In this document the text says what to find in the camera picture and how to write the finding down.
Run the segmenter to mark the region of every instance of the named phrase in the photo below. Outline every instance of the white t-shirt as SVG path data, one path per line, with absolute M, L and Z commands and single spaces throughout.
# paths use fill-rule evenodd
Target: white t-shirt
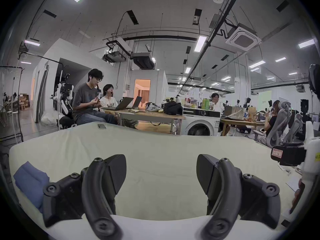
M 116 107 L 118 106 L 118 102 L 114 97 L 106 98 L 105 96 L 100 99 L 100 103 L 102 107 Z

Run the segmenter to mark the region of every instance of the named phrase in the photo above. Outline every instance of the blue cloth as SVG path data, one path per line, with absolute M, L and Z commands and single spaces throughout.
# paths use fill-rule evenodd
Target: blue cloth
M 16 186 L 26 195 L 31 203 L 42 213 L 43 187 L 49 183 L 45 172 L 33 167 L 27 161 L 14 174 Z

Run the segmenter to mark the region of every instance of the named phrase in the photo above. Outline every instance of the washing machine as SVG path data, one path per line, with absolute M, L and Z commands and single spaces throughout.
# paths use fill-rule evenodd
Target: washing machine
M 220 112 L 184 107 L 183 115 L 186 119 L 182 120 L 180 134 L 194 136 L 218 135 Z

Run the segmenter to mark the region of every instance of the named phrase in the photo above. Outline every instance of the gray t-shirt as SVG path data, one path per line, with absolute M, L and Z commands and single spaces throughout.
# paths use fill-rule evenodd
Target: gray t-shirt
M 79 106 L 81 103 L 89 103 L 97 96 L 98 90 L 94 87 L 91 89 L 85 82 L 79 85 L 78 90 L 74 94 L 72 108 Z M 74 121 L 76 121 L 79 116 L 81 116 L 82 114 L 90 113 L 91 111 L 93 111 L 93 109 L 93 106 L 87 106 L 81 109 L 73 109 L 72 117 Z

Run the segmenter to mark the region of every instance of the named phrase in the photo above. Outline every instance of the white table surface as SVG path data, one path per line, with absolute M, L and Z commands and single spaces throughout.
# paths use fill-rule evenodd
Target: white table surface
M 117 215 L 144 220 L 180 220 L 206 215 L 207 196 L 196 175 L 199 154 L 227 157 L 242 173 L 280 187 L 281 211 L 291 207 L 294 192 L 288 175 L 270 158 L 271 149 L 244 137 L 185 136 L 144 132 L 97 122 L 28 140 L 10 149 L 10 172 L 29 161 L 47 173 L 50 182 L 103 159 L 124 154 L 127 175 L 116 196 Z M 46 230 L 42 214 L 13 185 L 26 214 Z

